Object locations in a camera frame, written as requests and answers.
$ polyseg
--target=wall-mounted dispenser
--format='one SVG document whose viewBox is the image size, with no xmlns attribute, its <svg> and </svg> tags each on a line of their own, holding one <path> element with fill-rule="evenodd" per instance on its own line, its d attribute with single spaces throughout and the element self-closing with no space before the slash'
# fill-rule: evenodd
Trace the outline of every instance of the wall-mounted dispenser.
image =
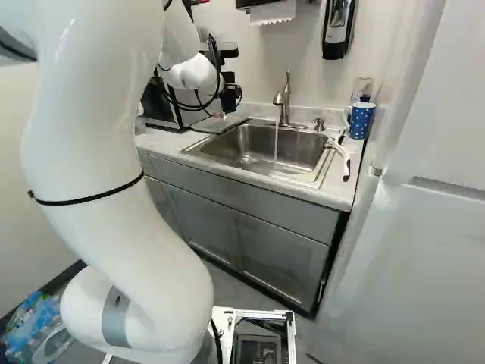
<svg viewBox="0 0 485 364">
<path fill-rule="evenodd" d="M 358 0 L 327 0 L 321 37 L 324 59 L 341 59 L 354 38 Z"/>
<path fill-rule="evenodd" d="M 236 0 L 236 8 L 239 10 L 249 10 L 253 6 L 267 4 L 268 2 L 277 2 L 279 0 Z"/>
</svg>

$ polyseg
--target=sink basin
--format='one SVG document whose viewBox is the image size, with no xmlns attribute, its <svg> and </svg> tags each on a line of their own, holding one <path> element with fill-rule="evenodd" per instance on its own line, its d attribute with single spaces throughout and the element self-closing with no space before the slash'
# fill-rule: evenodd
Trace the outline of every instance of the sink basin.
<svg viewBox="0 0 485 364">
<path fill-rule="evenodd" d="M 252 119 L 183 152 L 267 176 L 304 184 L 317 182 L 332 150 L 325 146 L 327 136 L 312 130 L 279 127 L 275 158 L 275 133 L 274 122 Z"/>
</svg>

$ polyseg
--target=refrigerator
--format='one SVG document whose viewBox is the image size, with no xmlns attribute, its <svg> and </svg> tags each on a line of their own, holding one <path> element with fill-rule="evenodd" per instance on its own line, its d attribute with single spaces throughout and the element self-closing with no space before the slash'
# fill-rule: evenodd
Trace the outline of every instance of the refrigerator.
<svg viewBox="0 0 485 364">
<path fill-rule="evenodd" d="M 485 362 L 485 2 L 408 20 L 307 338 L 324 364 Z"/>
</svg>

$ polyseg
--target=blue mug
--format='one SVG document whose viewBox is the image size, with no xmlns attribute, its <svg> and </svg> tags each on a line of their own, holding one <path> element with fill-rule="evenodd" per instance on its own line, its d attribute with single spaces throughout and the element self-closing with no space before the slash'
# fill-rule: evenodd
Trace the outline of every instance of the blue mug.
<svg viewBox="0 0 485 364">
<path fill-rule="evenodd" d="M 346 113 L 351 110 L 349 135 L 353 139 L 364 139 L 371 127 L 372 117 L 376 104 L 371 102 L 357 102 L 346 108 Z"/>
</svg>

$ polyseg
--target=gray band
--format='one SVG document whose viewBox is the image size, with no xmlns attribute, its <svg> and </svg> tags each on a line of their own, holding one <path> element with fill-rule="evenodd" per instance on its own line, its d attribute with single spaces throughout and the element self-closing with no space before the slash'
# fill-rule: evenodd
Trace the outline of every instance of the gray band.
<svg viewBox="0 0 485 364">
<path fill-rule="evenodd" d="M 114 347 L 131 347 L 124 326 L 129 304 L 128 297 L 111 287 L 103 307 L 101 330 L 106 342 Z"/>
</svg>

